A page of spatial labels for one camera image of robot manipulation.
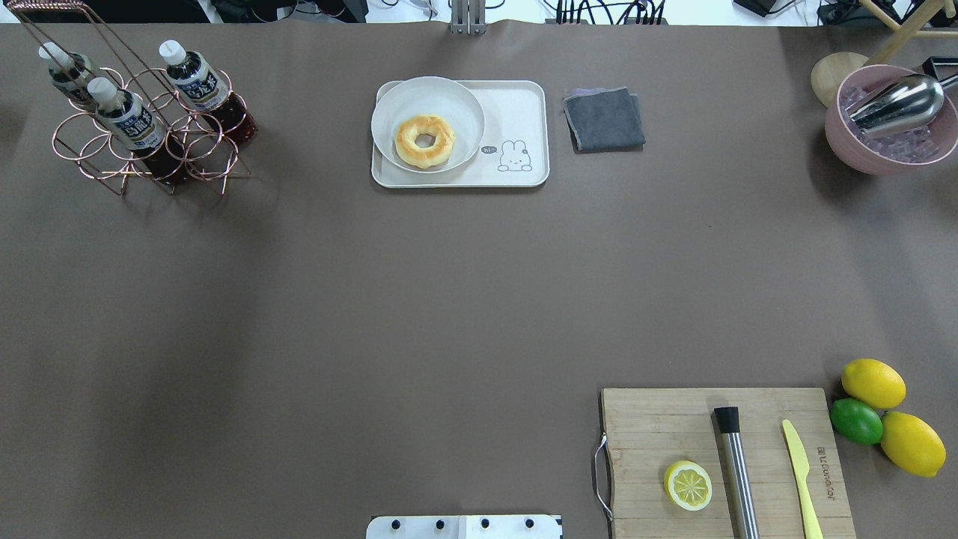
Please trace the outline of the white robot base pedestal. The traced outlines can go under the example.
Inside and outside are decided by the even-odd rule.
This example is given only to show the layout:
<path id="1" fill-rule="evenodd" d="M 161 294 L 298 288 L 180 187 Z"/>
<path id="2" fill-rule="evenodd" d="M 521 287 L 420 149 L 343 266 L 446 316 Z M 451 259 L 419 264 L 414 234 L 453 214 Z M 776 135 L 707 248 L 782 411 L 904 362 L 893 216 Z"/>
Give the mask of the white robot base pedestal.
<path id="1" fill-rule="evenodd" d="M 561 516 L 551 514 L 472 514 L 379 516 L 366 538 L 562 538 Z"/>

